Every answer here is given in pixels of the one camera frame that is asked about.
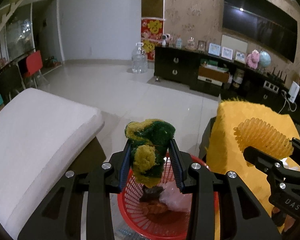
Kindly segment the person's right hand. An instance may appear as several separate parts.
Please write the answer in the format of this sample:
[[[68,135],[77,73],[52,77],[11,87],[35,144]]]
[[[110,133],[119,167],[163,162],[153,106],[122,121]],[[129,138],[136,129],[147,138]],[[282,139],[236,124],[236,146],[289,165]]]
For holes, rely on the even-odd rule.
[[[273,207],[271,219],[278,228],[283,226],[282,239],[300,239],[300,219],[291,217],[278,207]]]

